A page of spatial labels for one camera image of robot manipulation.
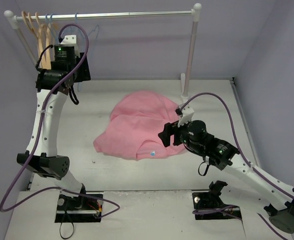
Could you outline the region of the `pink t shirt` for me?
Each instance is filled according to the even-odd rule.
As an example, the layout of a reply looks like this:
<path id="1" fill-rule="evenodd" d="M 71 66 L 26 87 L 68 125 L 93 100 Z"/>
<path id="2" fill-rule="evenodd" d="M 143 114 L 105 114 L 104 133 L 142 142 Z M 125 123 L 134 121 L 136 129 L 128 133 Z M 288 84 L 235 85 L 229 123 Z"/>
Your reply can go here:
<path id="1" fill-rule="evenodd" d="M 184 146 L 165 147 L 158 137 L 166 123 L 179 119 L 177 107 L 169 98 L 148 90 L 126 95 L 113 108 L 105 131 L 94 140 L 96 152 L 137 161 L 180 154 Z"/>

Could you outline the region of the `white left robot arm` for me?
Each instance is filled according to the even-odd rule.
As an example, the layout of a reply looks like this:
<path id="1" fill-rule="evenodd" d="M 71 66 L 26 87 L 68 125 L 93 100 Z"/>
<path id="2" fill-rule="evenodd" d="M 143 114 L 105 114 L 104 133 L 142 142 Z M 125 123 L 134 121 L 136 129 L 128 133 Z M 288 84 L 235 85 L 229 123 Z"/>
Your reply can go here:
<path id="1" fill-rule="evenodd" d="M 76 210 L 85 207 L 84 186 L 71 174 L 70 159 L 58 155 L 57 136 L 63 106 L 78 80 L 89 80 L 86 57 L 74 45 L 54 46 L 51 68 L 38 68 L 36 81 L 37 111 L 29 145 L 17 156 L 17 163 L 43 178 L 52 178 L 69 205 Z"/>

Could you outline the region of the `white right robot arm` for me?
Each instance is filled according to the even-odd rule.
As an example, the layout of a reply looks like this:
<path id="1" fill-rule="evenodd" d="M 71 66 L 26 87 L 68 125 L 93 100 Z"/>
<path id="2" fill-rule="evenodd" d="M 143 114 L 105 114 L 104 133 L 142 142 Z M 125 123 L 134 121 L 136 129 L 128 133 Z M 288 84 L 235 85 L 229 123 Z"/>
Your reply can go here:
<path id="1" fill-rule="evenodd" d="M 207 166 L 216 167 L 247 185 L 246 189 L 238 189 L 222 180 L 212 182 L 208 191 L 212 205 L 223 203 L 250 209 L 268 218 L 280 231 L 294 233 L 294 186 L 246 163 L 238 148 L 208 133 L 203 121 L 184 125 L 177 121 L 166 123 L 158 136 L 165 147 L 184 145 L 189 152 L 202 157 Z"/>

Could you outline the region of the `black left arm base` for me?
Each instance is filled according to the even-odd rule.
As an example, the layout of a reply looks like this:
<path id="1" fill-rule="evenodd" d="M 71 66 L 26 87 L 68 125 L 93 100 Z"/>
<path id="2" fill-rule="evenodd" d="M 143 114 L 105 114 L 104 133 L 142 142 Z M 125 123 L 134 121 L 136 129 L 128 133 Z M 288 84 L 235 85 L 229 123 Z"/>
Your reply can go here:
<path id="1" fill-rule="evenodd" d="M 55 223 L 99 223 L 102 206 L 100 199 L 59 194 Z"/>

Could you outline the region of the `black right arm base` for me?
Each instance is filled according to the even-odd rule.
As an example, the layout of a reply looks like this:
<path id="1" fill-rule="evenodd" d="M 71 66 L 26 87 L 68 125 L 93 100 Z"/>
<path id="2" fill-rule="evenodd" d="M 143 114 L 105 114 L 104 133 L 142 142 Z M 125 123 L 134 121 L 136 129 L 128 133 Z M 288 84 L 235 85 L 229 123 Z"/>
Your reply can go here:
<path id="1" fill-rule="evenodd" d="M 236 205 L 225 204 L 220 196 L 221 191 L 228 184 L 224 181 L 212 182 L 208 191 L 196 191 L 192 193 L 192 214 L 197 221 L 208 220 L 242 220 L 240 208 Z"/>

